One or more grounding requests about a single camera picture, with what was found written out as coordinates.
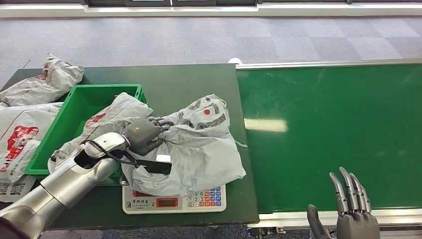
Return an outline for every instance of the black cable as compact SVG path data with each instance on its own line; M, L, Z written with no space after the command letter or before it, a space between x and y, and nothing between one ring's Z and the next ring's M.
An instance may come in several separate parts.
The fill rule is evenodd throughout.
M107 150L105 150L103 147L101 147L101 145L100 144L98 144L97 142L95 142L94 140L90 140L90 139L87 139L87 140L84 140L84 141L82 141L82 143L81 144L84 144L84 143L86 143L86 142L89 142L89 143L92 143L93 145L95 145L101 152L103 152L107 157L109 157L109 158L112 158L112 159L114 159L114 160L116 160L117 162L119 162L119 163L125 163L125 164L130 164L130 165L135 165L135 166L139 166L140 164L139 163L136 163L136 160L134 160L134 158L132 157L132 155L130 156L130 157L132 157L132 159L130 159L130 161L132 161L132 162L127 162L127 161L123 161L123 160L121 160L121 159L119 159L119 158L117 158L116 156L114 156L114 155L112 155L111 153L109 153L109 152L107 152Z

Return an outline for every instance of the scale keypad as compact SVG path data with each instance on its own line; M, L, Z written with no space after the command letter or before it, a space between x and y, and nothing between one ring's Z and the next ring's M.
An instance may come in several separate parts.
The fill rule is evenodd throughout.
M188 195L188 207L190 208L221 206L221 201L221 187Z

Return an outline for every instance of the barcode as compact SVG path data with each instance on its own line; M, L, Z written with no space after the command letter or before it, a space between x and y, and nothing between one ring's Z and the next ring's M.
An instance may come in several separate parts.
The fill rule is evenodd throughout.
M12 185L12 190L10 191L11 195L20 195L20 193L22 192L22 189L25 187L24 183L15 183Z
M0 183L0 195L6 195L7 188L10 186L10 183Z

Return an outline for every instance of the digital scale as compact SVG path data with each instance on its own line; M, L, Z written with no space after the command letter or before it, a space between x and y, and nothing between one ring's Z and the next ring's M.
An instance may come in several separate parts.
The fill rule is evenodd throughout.
M122 186L123 211L127 214L210 213L226 208L225 185L185 197L161 197Z

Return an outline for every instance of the robot finger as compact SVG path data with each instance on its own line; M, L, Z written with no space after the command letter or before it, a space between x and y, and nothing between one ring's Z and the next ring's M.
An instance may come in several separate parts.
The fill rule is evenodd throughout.
M148 119L149 121L152 121L155 126L160 126L164 128L162 131L166 131L174 125L173 122L163 119L162 117L149 117Z
M353 187L352 178L350 177L350 174L346 171L346 169L344 169L343 167L340 167L339 171L343 178L344 186L346 187L347 191L346 197L349 206L349 212L350 214L353 214L354 212L356 212L356 210L358 210L359 206L357 202L356 192Z
M335 194L337 197L337 212L339 216L344 216L349 212L349 207L347 206L347 198L344 194L343 187L341 186L340 181L334 175L334 173L330 173L330 178L334 184Z
M330 239L319 220L318 209L312 204L308 205L307 218L315 239Z
M366 194L365 188L362 185L361 185L361 188L362 188L362 193L363 193L363 195L365 197L366 212L367 213L370 213L372 211L371 201L369 200L368 195Z
M363 191L362 191L362 185L359 183L359 180L353 173L350 173L350 177L352 178L353 187L356 192L359 211L366 212L366 198L365 198L365 194L363 194Z

